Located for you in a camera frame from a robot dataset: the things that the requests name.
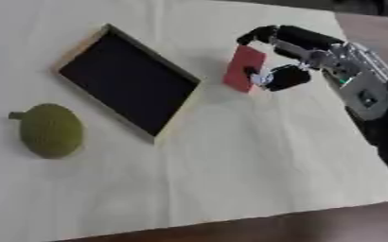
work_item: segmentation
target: white paper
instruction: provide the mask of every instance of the white paper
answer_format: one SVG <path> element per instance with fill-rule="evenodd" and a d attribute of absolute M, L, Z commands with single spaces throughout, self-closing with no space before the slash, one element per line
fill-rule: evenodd
<path fill-rule="evenodd" d="M 203 81 L 159 146 L 50 73 L 111 23 Z M 270 94 L 221 84 L 235 39 L 297 25 L 343 38 L 333 13 L 198 0 L 0 0 L 0 241 L 51 241 L 388 200 L 388 168 L 321 75 Z M 267 46 L 257 48 L 269 51 Z M 287 60 L 269 53 L 270 66 Z M 10 111 L 54 102 L 86 127 L 63 160 L 31 154 Z"/>

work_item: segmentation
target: table surface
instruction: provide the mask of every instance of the table surface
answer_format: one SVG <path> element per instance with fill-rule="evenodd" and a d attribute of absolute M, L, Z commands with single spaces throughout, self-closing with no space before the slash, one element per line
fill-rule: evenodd
<path fill-rule="evenodd" d="M 111 23 L 203 81 L 179 125 L 148 144 L 50 67 Z M 0 0 L 0 241 L 49 241 L 388 200 L 388 168 L 321 75 L 286 92 L 221 85 L 235 39 L 298 25 L 344 38 L 327 11 L 198 0 Z M 262 51 L 270 49 L 257 45 Z M 288 61 L 269 52 L 269 66 Z M 10 111 L 53 102 L 84 147 L 39 159 Z"/>

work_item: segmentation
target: table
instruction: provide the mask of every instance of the table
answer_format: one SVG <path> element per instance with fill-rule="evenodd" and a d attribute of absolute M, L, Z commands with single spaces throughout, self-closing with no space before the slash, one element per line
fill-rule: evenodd
<path fill-rule="evenodd" d="M 49 68 L 105 23 L 203 81 L 152 146 Z M 198 0 L 0 0 L 0 241 L 49 241 L 388 200 L 388 169 L 319 74 L 278 94 L 220 84 L 239 34 L 296 24 L 344 38 L 334 13 Z M 259 45 L 263 51 L 266 46 Z M 269 66 L 287 61 L 270 53 Z M 10 111 L 55 102 L 83 121 L 77 154 L 47 161 Z"/>

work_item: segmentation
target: durian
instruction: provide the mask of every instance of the durian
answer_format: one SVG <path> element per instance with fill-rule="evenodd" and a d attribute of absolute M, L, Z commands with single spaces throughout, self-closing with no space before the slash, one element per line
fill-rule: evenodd
<path fill-rule="evenodd" d="M 82 143 L 83 125 L 68 109 L 57 104 L 41 104 L 27 112 L 11 112 L 20 120 L 20 139 L 34 153 L 58 159 L 75 151 Z"/>

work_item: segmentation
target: wooden border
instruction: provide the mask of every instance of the wooden border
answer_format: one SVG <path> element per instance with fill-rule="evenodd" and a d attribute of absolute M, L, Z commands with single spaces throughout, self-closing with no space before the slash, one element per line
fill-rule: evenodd
<path fill-rule="evenodd" d="M 67 77 L 63 76 L 60 73 L 61 69 L 65 65 L 67 65 L 72 60 L 74 60 L 78 55 L 80 55 L 83 52 L 85 52 L 89 47 L 91 47 L 94 43 L 96 43 L 99 39 L 101 39 L 101 37 L 103 37 L 109 31 L 112 31 L 113 33 L 117 34 L 120 38 L 122 38 L 125 41 L 131 43 L 132 45 L 134 45 L 135 47 L 137 47 L 138 49 L 140 49 L 144 53 L 148 54 L 150 57 L 152 57 L 156 61 L 159 61 L 162 64 L 164 64 L 169 69 L 177 72 L 178 74 L 183 76 L 188 81 L 191 81 L 191 82 L 197 84 L 197 86 L 194 88 L 194 90 L 191 92 L 191 94 L 187 97 L 186 101 L 175 112 L 175 114 L 173 114 L 173 116 L 170 117 L 168 122 L 163 126 L 163 128 L 160 130 L 160 132 L 156 136 L 153 136 L 153 135 L 149 134 L 148 132 L 146 132 L 145 130 L 141 129 L 136 124 L 134 124 L 133 122 L 128 120 L 125 116 L 115 112 L 112 108 L 110 108 L 107 105 L 103 104 L 100 100 L 98 100 L 94 96 L 90 95 L 88 92 L 86 92 L 85 90 L 80 88 L 77 84 L 73 83 L 73 81 L 71 81 L 70 79 L 68 79 Z M 67 54 L 65 54 L 53 66 L 53 73 L 56 76 L 59 76 L 60 78 L 65 79 L 66 82 L 72 83 L 73 84 L 72 86 L 77 87 L 77 89 L 79 89 L 80 91 L 84 92 L 86 95 L 90 96 L 91 97 L 90 99 L 94 99 L 96 101 L 96 103 L 99 103 L 103 108 L 106 108 L 107 110 L 111 111 L 114 114 L 114 116 L 120 122 L 123 122 L 127 126 L 130 126 L 132 128 L 132 130 L 135 131 L 135 134 L 137 134 L 138 136 L 140 136 L 141 138 L 143 138 L 143 139 L 145 139 L 145 140 L 147 140 L 149 142 L 153 142 L 154 144 L 155 143 L 160 143 L 160 141 L 162 141 L 164 139 L 165 134 L 169 133 L 169 130 L 171 130 L 171 127 L 174 126 L 175 123 L 177 123 L 177 119 L 178 119 L 177 116 L 181 115 L 181 113 L 187 109 L 189 104 L 193 102 L 192 101 L 194 99 L 193 96 L 197 95 L 197 93 L 199 92 L 199 86 L 201 84 L 201 81 L 199 79 L 197 79 L 193 75 L 189 74 L 186 70 L 184 70 L 181 67 L 177 66 L 176 64 L 170 62 L 169 60 L 166 60 L 164 57 L 159 55 L 157 52 L 153 51 L 152 49 L 148 48 L 147 46 L 143 45 L 142 43 L 140 43 L 139 41 L 134 39 L 133 37 L 129 36 L 128 34 L 124 33 L 120 29 L 118 29 L 117 27 L 112 26 L 110 24 L 107 24 L 107 25 L 103 26 L 100 31 L 97 31 L 90 38 L 88 38 L 87 40 L 83 41 L 77 47 L 75 47 L 74 49 L 69 51 Z"/>

